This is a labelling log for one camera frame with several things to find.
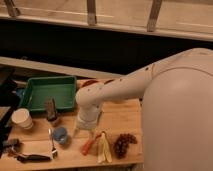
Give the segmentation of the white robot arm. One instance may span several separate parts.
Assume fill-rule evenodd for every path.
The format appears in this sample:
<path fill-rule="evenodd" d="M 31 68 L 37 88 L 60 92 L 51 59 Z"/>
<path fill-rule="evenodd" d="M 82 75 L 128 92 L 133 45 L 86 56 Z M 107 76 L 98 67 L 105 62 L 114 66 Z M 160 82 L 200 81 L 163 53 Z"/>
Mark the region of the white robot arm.
<path fill-rule="evenodd" d="M 213 171 L 213 50 L 194 48 L 76 94 L 76 127 L 97 126 L 105 101 L 140 98 L 144 171 Z"/>

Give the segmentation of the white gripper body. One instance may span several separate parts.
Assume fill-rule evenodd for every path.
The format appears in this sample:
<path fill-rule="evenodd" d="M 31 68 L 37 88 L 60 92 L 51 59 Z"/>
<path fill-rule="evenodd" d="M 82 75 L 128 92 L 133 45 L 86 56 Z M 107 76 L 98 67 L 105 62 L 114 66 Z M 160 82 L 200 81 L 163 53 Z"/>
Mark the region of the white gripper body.
<path fill-rule="evenodd" d="M 94 129 L 97 126 L 98 119 L 101 113 L 101 105 L 80 107 L 76 119 L 76 128 L 80 130 Z"/>

